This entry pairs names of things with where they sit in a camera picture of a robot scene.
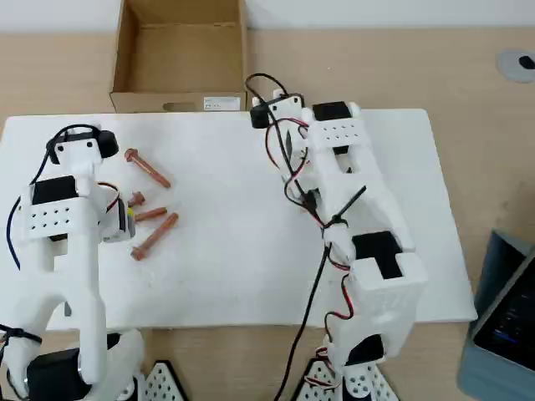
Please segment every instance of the black device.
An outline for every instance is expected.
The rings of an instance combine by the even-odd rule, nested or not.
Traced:
[[[535,370],[535,257],[518,268],[474,330],[474,343]]]

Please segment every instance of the mounting hole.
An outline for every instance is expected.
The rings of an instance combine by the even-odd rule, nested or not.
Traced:
[[[533,61],[533,59],[529,56],[522,56],[518,59],[518,62],[524,67],[524,69],[535,69],[535,61]]]

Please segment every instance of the round object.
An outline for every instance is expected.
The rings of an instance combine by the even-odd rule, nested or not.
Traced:
[[[535,53],[505,50],[497,56],[497,67],[510,81],[524,84],[535,81]]]

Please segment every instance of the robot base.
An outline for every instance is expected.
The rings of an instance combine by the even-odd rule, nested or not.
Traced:
[[[157,361],[145,381],[145,401],[188,401],[169,361]]]
[[[346,367],[344,382],[336,389],[323,390],[319,386],[311,386],[304,381],[307,376],[334,383],[325,363],[317,358],[310,359],[292,401],[399,401],[375,363]]]

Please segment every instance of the bolt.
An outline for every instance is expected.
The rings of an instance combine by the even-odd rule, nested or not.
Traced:
[[[146,211],[145,213],[139,213],[134,216],[134,221],[136,223],[139,223],[140,221],[155,219],[156,217],[160,217],[167,214],[167,208],[165,207],[159,207],[158,209],[154,209],[153,211]]]
[[[150,175],[154,180],[158,181],[165,188],[171,188],[171,183],[158,171],[156,171],[150,164],[144,161],[137,149],[127,149],[125,152],[125,159],[128,162],[133,161],[136,163],[145,173]]]
[[[161,226],[159,226],[150,236],[143,242],[140,246],[134,246],[134,249],[132,249],[132,252],[130,255],[136,259],[137,261],[140,261],[142,259],[145,259],[147,257],[147,252],[149,249],[152,248],[154,244],[160,240],[160,238],[163,237],[163,235],[175,225],[175,223],[178,221],[178,215],[176,213],[172,213],[167,217],[166,221],[164,221]]]
[[[132,197],[128,201],[128,207],[134,207],[143,205],[145,203],[145,197],[141,192],[132,192]]]

